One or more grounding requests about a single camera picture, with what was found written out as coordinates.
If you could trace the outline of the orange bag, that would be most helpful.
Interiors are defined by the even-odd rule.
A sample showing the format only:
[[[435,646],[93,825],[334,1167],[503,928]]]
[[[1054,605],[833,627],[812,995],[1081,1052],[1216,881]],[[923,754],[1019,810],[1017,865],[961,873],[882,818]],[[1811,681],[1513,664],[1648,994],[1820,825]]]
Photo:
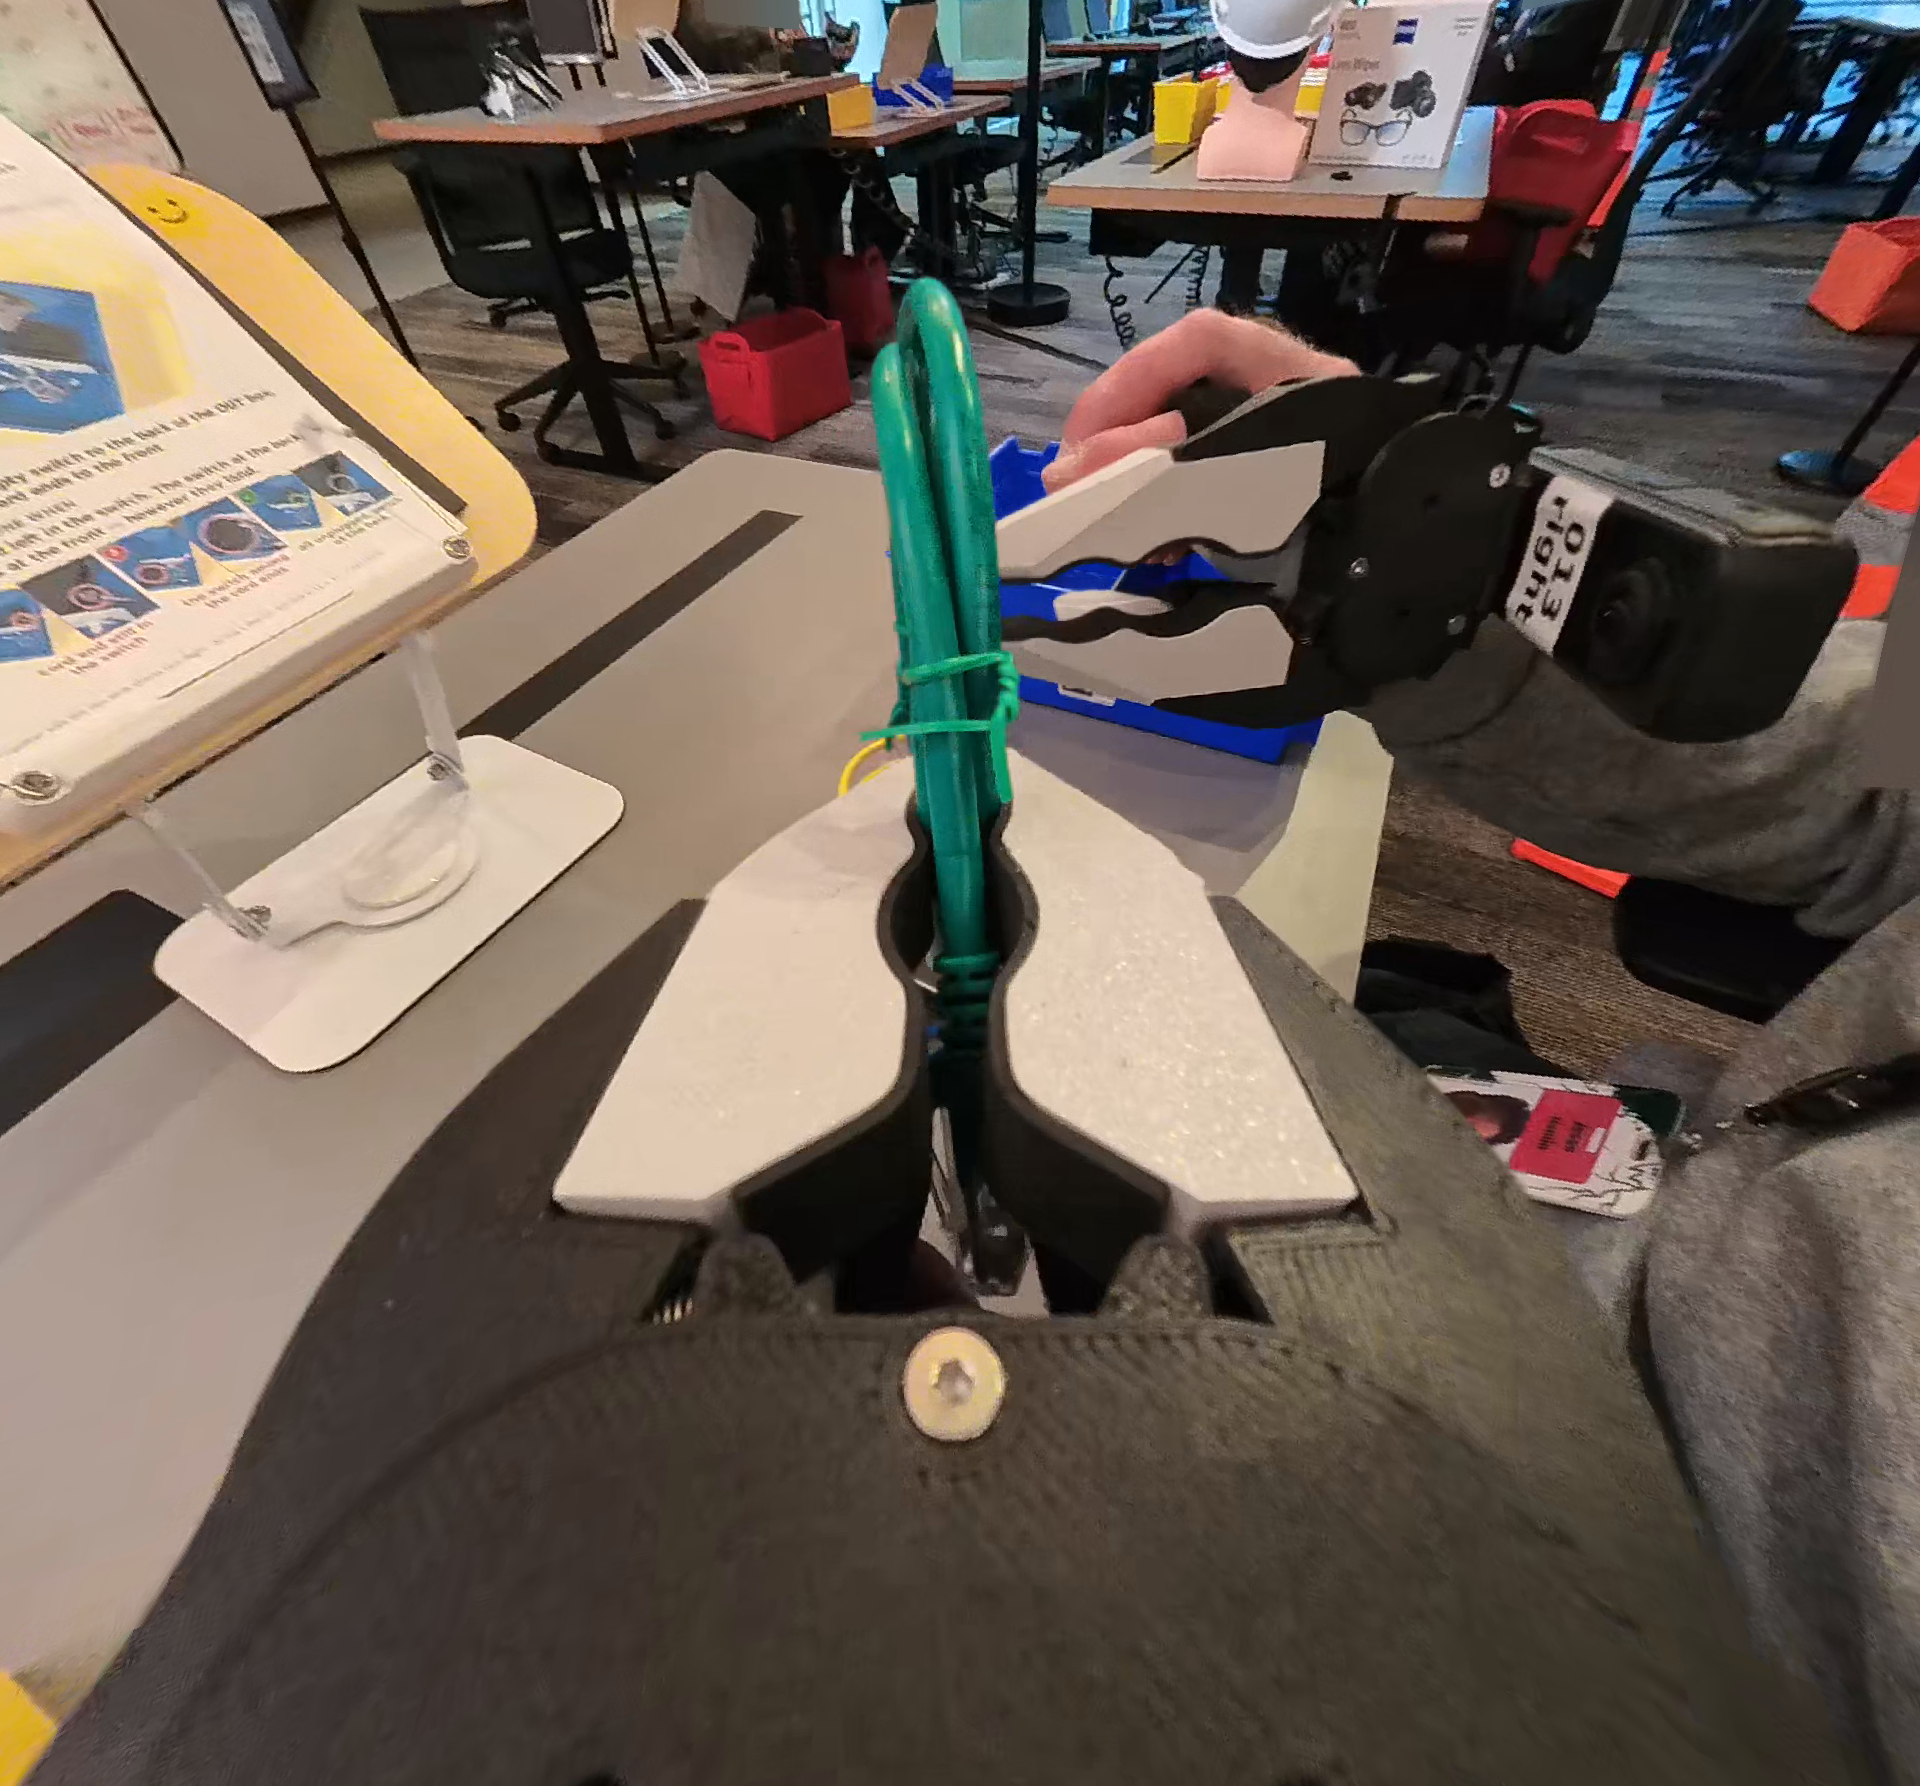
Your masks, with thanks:
[[[1920,218],[1848,223],[1811,283],[1805,305],[1842,334],[1917,334]]]

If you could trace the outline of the green twist tie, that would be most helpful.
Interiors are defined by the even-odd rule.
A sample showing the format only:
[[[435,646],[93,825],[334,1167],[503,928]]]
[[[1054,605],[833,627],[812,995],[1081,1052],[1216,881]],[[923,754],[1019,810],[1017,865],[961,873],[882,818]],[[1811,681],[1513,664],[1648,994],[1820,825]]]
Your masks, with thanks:
[[[988,680],[986,710],[974,711],[967,693],[978,677]],[[958,706],[945,716],[914,716],[914,695],[923,690],[943,690]],[[885,721],[859,734],[854,760],[877,751],[933,739],[971,739],[994,766],[1004,766],[1008,731],[1019,714],[1019,670],[1010,649],[961,652],[932,664],[901,664],[893,674],[893,704]]]

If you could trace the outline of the person's right forearm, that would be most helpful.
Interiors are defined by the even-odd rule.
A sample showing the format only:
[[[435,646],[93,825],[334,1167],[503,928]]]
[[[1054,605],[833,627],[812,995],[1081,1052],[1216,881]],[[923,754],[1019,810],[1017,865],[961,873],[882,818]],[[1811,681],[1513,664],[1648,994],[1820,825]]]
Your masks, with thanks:
[[[1815,938],[1916,946],[1916,796],[1866,775],[1886,626],[1842,619],[1785,716],[1661,741],[1506,626],[1364,707],[1395,764],[1510,837],[1633,877],[1793,909]]]

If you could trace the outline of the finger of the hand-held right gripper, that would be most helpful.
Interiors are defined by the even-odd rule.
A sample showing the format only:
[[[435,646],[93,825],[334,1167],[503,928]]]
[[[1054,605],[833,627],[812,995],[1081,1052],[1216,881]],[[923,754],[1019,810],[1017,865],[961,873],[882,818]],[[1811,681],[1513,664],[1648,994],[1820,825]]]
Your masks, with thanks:
[[[1260,560],[1306,524],[1324,467],[1321,439],[1196,460],[1170,447],[1133,452],[1000,517],[1000,575],[1131,568],[1173,548]]]
[[[1139,706],[1280,688],[1294,658],[1278,607],[1223,581],[1173,581],[1157,593],[1019,587],[1004,642],[1031,680]]]

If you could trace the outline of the black sign stand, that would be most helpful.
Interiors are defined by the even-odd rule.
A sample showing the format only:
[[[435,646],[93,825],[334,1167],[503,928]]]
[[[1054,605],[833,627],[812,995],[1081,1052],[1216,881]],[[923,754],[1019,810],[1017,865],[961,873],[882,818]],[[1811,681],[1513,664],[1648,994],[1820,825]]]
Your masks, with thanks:
[[[281,17],[280,5],[276,0],[214,0],[221,17],[228,23],[228,30],[241,51],[241,58],[252,71],[252,79],[259,89],[262,99],[268,108],[277,112],[293,140],[299,145],[299,154],[314,172],[314,179],[321,191],[323,204],[332,216],[338,236],[342,237],[349,261],[357,268],[366,289],[372,293],[373,307],[390,334],[395,352],[413,367],[419,366],[418,354],[403,331],[395,310],[378,279],[368,250],[357,236],[351,220],[348,218],[335,188],[332,186],[323,160],[312,142],[306,124],[302,120],[302,110],[315,101],[321,95],[321,89],[315,86],[304,55],[297,51],[291,27]]]

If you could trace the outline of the wooden top desk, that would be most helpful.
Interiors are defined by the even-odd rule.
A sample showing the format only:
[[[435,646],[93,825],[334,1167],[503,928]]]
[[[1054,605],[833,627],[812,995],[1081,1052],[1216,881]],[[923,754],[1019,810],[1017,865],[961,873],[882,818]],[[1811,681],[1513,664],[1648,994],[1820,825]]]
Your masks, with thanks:
[[[830,99],[857,94],[847,73],[822,76],[722,76],[705,91],[623,94],[593,86],[563,89],[553,103],[538,103],[514,117],[490,116],[478,105],[434,114],[378,117],[375,138],[398,147],[553,147],[557,151],[605,151],[626,155],[635,172],[665,181],[690,178],[712,164],[737,166],[749,160],[822,150],[830,155],[864,157],[870,151],[921,147],[926,142],[984,120],[1012,103],[1006,89],[958,87],[951,101],[921,95],[920,110],[875,112],[870,124],[835,126]],[[632,366],[611,360],[587,318],[583,296],[568,282],[559,256],[557,220],[545,201],[531,200],[535,253],[552,279],[556,324],[565,352],[563,367],[578,386],[596,439],[593,450],[572,450],[531,430],[544,464],[638,481],[669,476],[663,461],[635,454],[614,376]]]
[[[1139,138],[1055,178],[1046,201],[1087,213],[1087,253],[1103,264],[1101,297],[1125,334],[1137,310],[1120,261],[1162,244],[1284,253],[1333,232],[1377,268],[1400,229],[1469,226],[1490,194],[1493,138],[1495,110],[1467,108],[1441,166],[1308,164],[1284,181],[1203,179],[1194,150]]]

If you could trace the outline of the person's grey clothed torso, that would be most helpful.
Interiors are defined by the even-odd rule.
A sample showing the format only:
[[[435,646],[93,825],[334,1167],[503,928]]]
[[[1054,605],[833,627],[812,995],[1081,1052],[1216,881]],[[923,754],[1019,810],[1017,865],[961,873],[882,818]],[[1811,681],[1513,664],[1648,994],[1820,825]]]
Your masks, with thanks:
[[[1839,1072],[1916,1057],[1916,901],[1890,914],[1710,1067],[1641,1043],[1609,1062],[1670,1081],[1688,1144],[1626,1267],[1583,1251],[1649,1376],[1740,1602],[1811,1682],[1871,1781],[1917,1778],[1917,1121],[1755,1124]]]

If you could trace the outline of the red fabric bin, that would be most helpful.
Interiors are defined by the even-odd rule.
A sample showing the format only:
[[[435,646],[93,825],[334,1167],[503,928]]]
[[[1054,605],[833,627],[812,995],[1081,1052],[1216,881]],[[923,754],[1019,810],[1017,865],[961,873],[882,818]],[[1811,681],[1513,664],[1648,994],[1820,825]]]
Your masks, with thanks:
[[[780,441],[851,406],[845,334],[809,307],[745,316],[701,338],[698,360],[719,430]]]

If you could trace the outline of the person's right hand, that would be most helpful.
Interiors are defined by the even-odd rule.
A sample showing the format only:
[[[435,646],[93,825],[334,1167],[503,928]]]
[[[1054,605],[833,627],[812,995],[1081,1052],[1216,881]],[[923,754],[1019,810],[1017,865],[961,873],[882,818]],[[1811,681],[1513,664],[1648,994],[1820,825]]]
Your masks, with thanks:
[[[1350,357],[1321,352],[1267,319],[1191,310],[1142,338],[1083,387],[1059,428],[1043,490],[1055,493],[1133,454],[1182,446],[1188,426],[1176,399],[1196,382],[1255,396],[1278,383],[1356,372]]]

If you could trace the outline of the yellow wooden board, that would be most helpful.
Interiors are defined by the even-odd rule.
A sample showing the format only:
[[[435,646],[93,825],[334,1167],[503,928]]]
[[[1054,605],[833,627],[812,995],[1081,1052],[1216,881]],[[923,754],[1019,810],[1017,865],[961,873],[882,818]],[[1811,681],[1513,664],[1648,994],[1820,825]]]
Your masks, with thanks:
[[[419,484],[440,490],[463,525],[473,573],[449,595],[390,617],[304,677],[253,698],[208,734],[137,764],[64,823],[34,835],[4,837],[5,885],[60,860],[134,805],[156,799],[281,718],[351,681],[395,652],[405,636],[441,622],[465,597],[518,568],[535,541],[535,504],[514,464],[407,364],[385,331],[259,216],[200,181],[153,166],[86,166],[83,178],[142,221],[268,345],[332,391],[335,411],[357,415],[362,436],[390,441],[392,464],[411,464]]]

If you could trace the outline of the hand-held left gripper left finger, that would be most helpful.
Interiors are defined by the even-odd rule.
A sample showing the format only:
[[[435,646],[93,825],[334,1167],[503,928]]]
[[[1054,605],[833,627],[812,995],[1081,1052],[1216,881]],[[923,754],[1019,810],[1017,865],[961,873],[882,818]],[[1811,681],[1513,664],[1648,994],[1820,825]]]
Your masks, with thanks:
[[[909,801],[851,790],[712,885],[556,1175],[557,1209],[740,1230],[798,1277],[917,1231],[930,861]]]

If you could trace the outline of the laminated instruction sheet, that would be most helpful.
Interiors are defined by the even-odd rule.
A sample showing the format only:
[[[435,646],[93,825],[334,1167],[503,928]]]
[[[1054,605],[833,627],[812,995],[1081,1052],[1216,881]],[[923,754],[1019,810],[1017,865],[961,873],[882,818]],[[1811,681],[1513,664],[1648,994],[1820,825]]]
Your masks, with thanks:
[[[128,208],[2,162],[2,810],[41,837],[467,586],[467,530]]]

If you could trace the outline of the clear acrylic stand white base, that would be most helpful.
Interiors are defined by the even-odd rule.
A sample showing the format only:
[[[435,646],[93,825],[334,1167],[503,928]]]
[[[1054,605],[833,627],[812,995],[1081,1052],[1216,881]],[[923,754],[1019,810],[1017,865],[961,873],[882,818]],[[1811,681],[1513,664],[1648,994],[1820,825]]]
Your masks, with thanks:
[[[434,646],[398,658],[421,754],[239,885],[159,818],[134,819],[200,890],[156,982],[277,1072],[364,1054],[619,823],[611,784],[491,734],[463,738]]]

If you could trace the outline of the id badge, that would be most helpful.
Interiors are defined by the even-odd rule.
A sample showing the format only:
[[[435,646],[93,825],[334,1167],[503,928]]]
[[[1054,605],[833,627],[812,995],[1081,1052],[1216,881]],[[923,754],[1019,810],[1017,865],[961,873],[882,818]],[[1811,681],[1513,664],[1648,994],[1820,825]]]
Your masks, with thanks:
[[[1633,1083],[1520,1072],[1434,1072],[1427,1081],[1525,1198],[1605,1219],[1651,1206],[1664,1147],[1685,1118],[1678,1093]]]

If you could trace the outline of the black office chair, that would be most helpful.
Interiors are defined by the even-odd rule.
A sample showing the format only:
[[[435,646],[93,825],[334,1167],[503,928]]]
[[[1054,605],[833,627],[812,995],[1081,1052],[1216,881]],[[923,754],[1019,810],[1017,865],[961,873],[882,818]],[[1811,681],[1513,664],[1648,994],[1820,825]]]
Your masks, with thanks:
[[[402,117],[544,108],[562,99],[516,0],[413,10],[359,7]],[[518,312],[559,319],[562,291],[583,312],[627,293],[643,310],[626,226],[573,145],[398,140],[393,162],[448,282],[481,299],[493,328]]]

